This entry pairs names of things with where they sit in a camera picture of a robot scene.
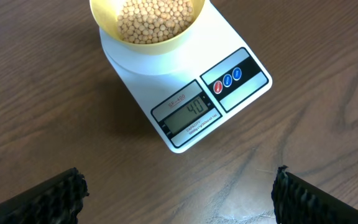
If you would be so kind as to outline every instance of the white scale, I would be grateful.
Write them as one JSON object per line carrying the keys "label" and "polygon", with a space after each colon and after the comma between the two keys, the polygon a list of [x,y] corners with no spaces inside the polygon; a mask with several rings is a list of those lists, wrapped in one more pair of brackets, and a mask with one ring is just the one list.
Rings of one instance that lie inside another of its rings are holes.
{"label": "white scale", "polygon": [[111,65],[175,153],[186,151],[272,86],[249,46],[206,4],[188,40],[163,55],[133,52],[100,30]]}

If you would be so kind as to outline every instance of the lcd display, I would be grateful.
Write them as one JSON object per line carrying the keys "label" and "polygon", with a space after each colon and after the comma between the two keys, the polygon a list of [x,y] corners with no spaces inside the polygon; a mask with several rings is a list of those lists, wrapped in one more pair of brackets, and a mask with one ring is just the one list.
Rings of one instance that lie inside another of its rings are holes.
{"label": "lcd display", "polygon": [[184,107],[169,116],[164,123],[173,134],[176,134],[182,128],[188,126],[191,122],[205,114],[207,111],[208,107],[205,105],[201,97],[197,96]]}

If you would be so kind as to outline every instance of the button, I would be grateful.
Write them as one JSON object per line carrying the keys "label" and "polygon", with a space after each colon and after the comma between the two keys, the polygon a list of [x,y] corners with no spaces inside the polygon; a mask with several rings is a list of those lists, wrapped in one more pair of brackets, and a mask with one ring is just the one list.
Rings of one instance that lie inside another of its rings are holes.
{"label": "button", "polygon": [[235,68],[235,69],[233,70],[233,79],[234,79],[235,81],[239,80],[239,79],[241,78],[241,75],[242,75],[242,71],[241,71],[240,68]]}
{"label": "button", "polygon": [[214,92],[216,94],[220,94],[222,92],[222,89],[223,89],[223,85],[222,85],[222,82],[221,81],[216,81],[215,84],[214,84]]}
{"label": "button", "polygon": [[231,78],[231,75],[230,74],[226,74],[224,77],[223,77],[223,85],[224,87],[229,87],[231,86],[231,83],[233,82],[233,79]]}

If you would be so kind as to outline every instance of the brown wood grain surface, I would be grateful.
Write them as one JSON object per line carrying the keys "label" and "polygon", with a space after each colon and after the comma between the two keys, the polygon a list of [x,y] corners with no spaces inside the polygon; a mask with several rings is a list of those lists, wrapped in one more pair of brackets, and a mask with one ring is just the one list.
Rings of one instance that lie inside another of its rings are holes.
{"label": "brown wood grain surface", "polygon": [[275,223],[286,164],[358,209],[358,1],[213,3],[273,87],[174,154],[104,56],[88,1],[0,0],[0,203],[77,167],[80,223]]}

